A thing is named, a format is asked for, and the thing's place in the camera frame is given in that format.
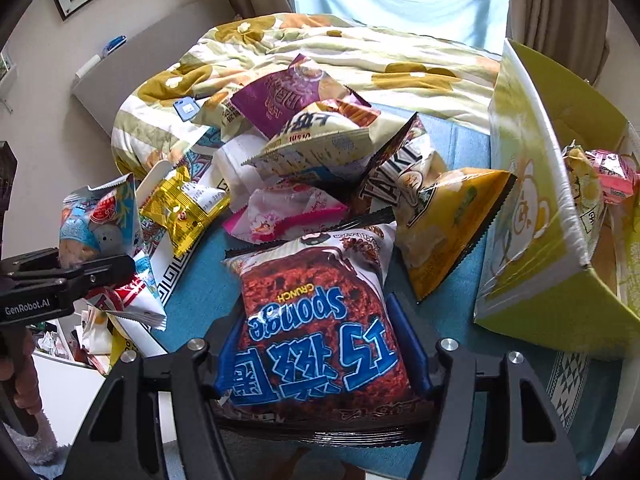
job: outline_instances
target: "blue tablecloth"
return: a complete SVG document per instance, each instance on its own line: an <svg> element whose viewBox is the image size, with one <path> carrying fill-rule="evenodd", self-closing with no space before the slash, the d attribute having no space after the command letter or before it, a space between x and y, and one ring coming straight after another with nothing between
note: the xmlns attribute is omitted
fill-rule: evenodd
<svg viewBox="0 0 640 480"><path fill-rule="evenodd" d="M398 115L410 112L375 105ZM490 138L450 121L421 115L431 140L449 169L490 166ZM565 354L502 336L473 324L474 302L478 291L486 240L476 248L417 307L418 315L431 323L441 336L453 337L475 352L501 356L510 350L522 352L558 409L561 420L584 474L591 472L609 431L616 403L622 362L600 362L580 354ZM165 332L153 331L155 338L169 351L174 351L192 337L203 336L211 322L227 314L236 301L238 280L221 264L225 249L238 247L219 224L209 228L177 283L166 305L168 316ZM402 290L406 297L413 292L396 251L385 284L385 294ZM484 399L478 396L481 412ZM475 478L483 425L474 419L463 478ZM367 470L405 478L418 450L418 444L383 449L332 449L340 459Z"/></svg>

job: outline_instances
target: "white wall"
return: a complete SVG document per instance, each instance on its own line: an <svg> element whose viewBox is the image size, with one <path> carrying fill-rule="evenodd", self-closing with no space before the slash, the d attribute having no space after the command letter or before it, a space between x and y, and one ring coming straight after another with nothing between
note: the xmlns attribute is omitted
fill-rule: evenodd
<svg viewBox="0 0 640 480"><path fill-rule="evenodd" d="M2 256L58 245L62 199L118 175L110 140L70 95L74 73L112 38L133 36L194 0L93 0L62 21L53 0L34 0L8 49L18 80L0 105L0 140L18 159Z"/></svg>
<svg viewBox="0 0 640 480"><path fill-rule="evenodd" d="M607 40L610 53L596 88L640 131L640 45L611 3Z"/></svg>

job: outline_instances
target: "storage box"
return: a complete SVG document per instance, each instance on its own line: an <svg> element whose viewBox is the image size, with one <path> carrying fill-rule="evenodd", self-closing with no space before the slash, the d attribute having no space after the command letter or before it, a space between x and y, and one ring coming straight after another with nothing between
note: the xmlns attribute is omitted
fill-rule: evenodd
<svg viewBox="0 0 640 480"><path fill-rule="evenodd" d="M605 259L619 263L607 286L590 260L561 149L576 139L640 160L638 134L578 76L510 40L490 123L492 168L518 181L488 233L475 322L558 350L624 356L640 336L640 208L630 206L634 214L616 226L623 237L606 246Z"/></svg>

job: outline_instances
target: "silver screw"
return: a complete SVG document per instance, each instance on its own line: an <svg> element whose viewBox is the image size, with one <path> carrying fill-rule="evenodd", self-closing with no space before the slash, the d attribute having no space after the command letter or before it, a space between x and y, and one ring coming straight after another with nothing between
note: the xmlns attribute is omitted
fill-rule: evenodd
<svg viewBox="0 0 640 480"><path fill-rule="evenodd" d="M509 352L507 354L507 359L509 359L509 361L511 361L513 364L519 365L524 361L524 355L522 355L520 352Z"/></svg>
<svg viewBox="0 0 640 480"><path fill-rule="evenodd" d="M195 338L195 339L190 340L190 341L187 343L187 348L188 348L189 350L193 351L193 352L197 352L198 350L202 350L202 349L204 348L204 345L205 345L205 344L206 344L206 343L204 342L204 339L200 339L200 338L198 337L198 338Z"/></svg>
<svg viewBox="0 0 640 480"><path fill-rule="evenodd" d="M126 352L122 353L122 355L120 356L120 360L123 363L132 363L136 360L136 357L138 357L138 354L136 354L135 350L127 350Z"/></svg>
<svg viewBox="0 0 640 480"><path fill-rule="evenodd" d="M457 350L460 345L455 339L447 337L440 342L440 346L442 346L447 352L453 352L454 350Z"/></svg>

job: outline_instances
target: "headboard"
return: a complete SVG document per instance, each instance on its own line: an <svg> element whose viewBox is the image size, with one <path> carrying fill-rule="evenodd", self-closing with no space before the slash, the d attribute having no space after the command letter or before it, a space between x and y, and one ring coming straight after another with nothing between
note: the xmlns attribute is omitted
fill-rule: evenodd
<svg viewBox="0 0 640 480"><path fill-rule="evenodd" d="M89 70L72 93L111 135L120 105L138 86L176 63L210 28L232 22L235 15L228 0L199 0L180 7L127 38Z"/></svg>

